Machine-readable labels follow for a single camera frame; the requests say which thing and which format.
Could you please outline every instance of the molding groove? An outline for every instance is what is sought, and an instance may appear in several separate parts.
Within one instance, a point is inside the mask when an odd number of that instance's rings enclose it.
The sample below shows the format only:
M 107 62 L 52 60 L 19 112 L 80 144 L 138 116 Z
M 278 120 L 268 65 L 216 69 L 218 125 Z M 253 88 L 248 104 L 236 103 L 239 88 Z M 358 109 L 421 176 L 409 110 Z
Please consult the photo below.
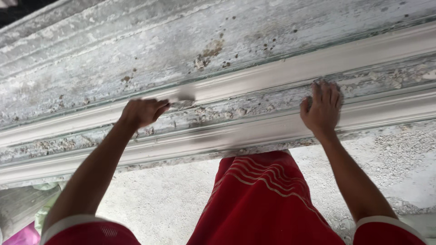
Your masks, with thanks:
M 352 132 L 436 118 L 434 83 L 397 89 L 344 102 L 337 130 Z M 119 167 L 222 150 L 311 137 L 299 111 L 288 110 L 140 139 L 129 144 Z M 71 174 L 93 148 L 0 167 L 0 184 Z

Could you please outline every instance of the paint chip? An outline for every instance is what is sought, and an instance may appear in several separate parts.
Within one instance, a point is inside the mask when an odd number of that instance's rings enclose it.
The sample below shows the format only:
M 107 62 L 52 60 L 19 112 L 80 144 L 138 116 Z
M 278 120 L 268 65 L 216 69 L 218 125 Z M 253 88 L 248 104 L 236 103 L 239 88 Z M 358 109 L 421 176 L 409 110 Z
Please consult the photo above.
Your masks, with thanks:
M 432 70 L 424 75 L 422 75 L 423 79 L 436 79 L 436 70 Z

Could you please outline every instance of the person's left hand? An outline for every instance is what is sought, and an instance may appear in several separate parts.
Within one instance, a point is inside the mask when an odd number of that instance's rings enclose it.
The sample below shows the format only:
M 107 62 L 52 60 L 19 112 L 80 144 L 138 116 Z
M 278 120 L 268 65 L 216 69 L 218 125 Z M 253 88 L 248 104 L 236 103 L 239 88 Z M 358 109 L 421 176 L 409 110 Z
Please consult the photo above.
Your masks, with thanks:
M 124 107 L 119 121 L 137 130 L 154 123 L 157 118 L 170 108 L 168 100 L 135 99 Z

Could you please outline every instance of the concrete floor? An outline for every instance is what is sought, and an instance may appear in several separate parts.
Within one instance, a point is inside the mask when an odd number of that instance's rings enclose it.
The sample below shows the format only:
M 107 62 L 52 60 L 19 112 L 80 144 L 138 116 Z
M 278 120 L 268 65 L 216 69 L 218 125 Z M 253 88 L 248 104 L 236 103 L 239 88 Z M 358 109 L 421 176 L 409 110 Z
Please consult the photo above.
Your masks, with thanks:
M 436 212 L 436 129 L 344 141 L 398 214 Z M 320 146 L 290 149 L 312 202 L 348 243 L 354 222 Z M 206 204 L 219 160 L 116 175 L 98 215 L 130 228 L 141 244 L 186 244 Z

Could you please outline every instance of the white paint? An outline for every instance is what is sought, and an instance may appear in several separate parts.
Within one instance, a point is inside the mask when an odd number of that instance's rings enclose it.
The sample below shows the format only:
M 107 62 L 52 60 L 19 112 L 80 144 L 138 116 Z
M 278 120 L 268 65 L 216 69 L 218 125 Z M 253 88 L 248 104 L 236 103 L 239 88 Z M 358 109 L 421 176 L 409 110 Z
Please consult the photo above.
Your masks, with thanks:
M 416 86 L 349 99 L 342 107 L 337 129 L 351 133 L 433 119 L 436 117 L 436 88 L 426 87 Z M 118 166 L 289 142 L 311 136 L 312 133 L 300 119 L 299 110 L 277 112 L 139 139 L 126 147 Z M 5 164 L 0 167 L 0 184 L 71 174 L 92 150 L 74 150 L 18 161 L 10 166 Z
M 159 42 L 154 37 L 151 43 Z M 436 51 L 436 23 L 427 23 L 383 35 L 342 44 L 283 61 L 209 78 L 175 88 L 152 92 L 145 98 L 174 99 L 189 89 L 196 103 L 206 103 L 248 92 L 290 84 L 307 84 L 309 79 L 409 56 Z M 127 100 L 54 117 L 0 132 L 0 147 L 53 137 L 115 122 Z
M 436 79 L 436 70 L 432 70 L 429 73 L 424 74 L 422 76 L 422 78 L 424 78 L 424 79 L 431 79 L 431 80 Z

